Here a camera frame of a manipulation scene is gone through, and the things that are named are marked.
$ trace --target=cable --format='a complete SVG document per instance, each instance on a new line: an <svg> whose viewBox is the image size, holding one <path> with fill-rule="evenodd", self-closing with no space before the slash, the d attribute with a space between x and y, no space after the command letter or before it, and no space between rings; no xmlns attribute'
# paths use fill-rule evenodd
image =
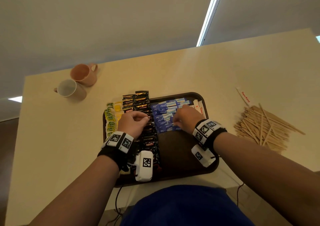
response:
<svg viewBox="0 0 320 226"><path fill-rule="evenodd" d="M117 196L116 196L116 208L115 208L115 212L117 212L118 215L117 215L113 220L107 222L106 226L107 226L109 223L114 222L114 221L115 221L115 223L114 223L113 225L115 226L115 224L117 223L117 221L119 220L119 218L122 218L121 208L119 208L119 211L118 211L118 208L117 208L117 200L118 200L119 193L120 193L120 191L121 191L121 189L122 189L123 186L124 186L124 184L120 187L120 189L118 190Z"/></svg>
<svg viewBox="0 0 320 226"><path fill-rule="evenodd" d="M239 198L238 198L239 189L240 189L240 187L242 187L243 185L244 185L244 182L243 182L242 185L240 185L240 186L238 187L238 190L237 190L237 207L239 207Z"/></svg>

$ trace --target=blue shirt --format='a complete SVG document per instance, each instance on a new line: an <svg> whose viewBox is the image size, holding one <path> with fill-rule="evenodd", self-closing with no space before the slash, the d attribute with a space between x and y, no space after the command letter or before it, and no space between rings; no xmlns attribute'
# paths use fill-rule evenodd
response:
<svg viewBox="0 0 320 226"><path fill-rule="evenodd" d="M191 185L171 186L141 199L120 225L254 226L222 188Z"/></svg>

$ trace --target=wrist-mounted device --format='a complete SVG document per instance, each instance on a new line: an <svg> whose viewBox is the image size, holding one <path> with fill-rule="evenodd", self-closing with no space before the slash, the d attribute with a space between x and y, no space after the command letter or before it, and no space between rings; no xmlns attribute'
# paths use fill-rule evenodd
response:
<svg viewBox="0 0 320 226"><path fill-rule="evenodd" d="M192 148L191 152L204 167L208 167L215 161L213 142L223 132L227 130L211 119L203 119L196 124L192 135L198 144Z"/></svg>
<svg viewBox="0 0 320 226"><path fill-rule="evenodd" d="M118 165L119 170L128 169L127 163L136 165L136 180L149 181L152 178L153 153L141 151L134 138L122 131L115 131L102 145L98 156L110 157Z"/></svg>

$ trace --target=person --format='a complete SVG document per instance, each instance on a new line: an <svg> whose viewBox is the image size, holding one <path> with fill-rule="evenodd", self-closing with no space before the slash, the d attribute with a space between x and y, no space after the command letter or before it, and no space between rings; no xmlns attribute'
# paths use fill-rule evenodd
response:
<svg viewBox="0 0 320 226"><path fill-rule="evenodd" d="M203 116L184 105L174 125L193 133ZM146 114L122 116L118 131L138 138ZM255 143L221 132L214 149L231 170L293 225L320 225L320 176ZM97 225L119 175L119 166L100 155L40 212L30 225ZM224 190L180 185L141 199L121 225L253 225Z"/></svg>

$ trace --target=table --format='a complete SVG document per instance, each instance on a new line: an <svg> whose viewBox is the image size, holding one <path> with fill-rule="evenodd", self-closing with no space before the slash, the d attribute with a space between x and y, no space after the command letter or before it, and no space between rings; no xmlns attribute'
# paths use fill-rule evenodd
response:
<svg viewBox="0 0 320 226"><path fill-rule="evenodd" d="M26 77L16 141L6 225L28 224L95 159L103 142L108 101L149 90L150 97L197 92L210 118L234 133L245 103L236 87L306 133L292 133L284 156L320 170L320 44L298 30L99 65L98 81L82 102L70 103L53 88L70 70ZM234 187L241 181L221 160L216 171L183 179L124 187L118 207L173 184ZM118 188L106 209L114 208Z"/></svg>

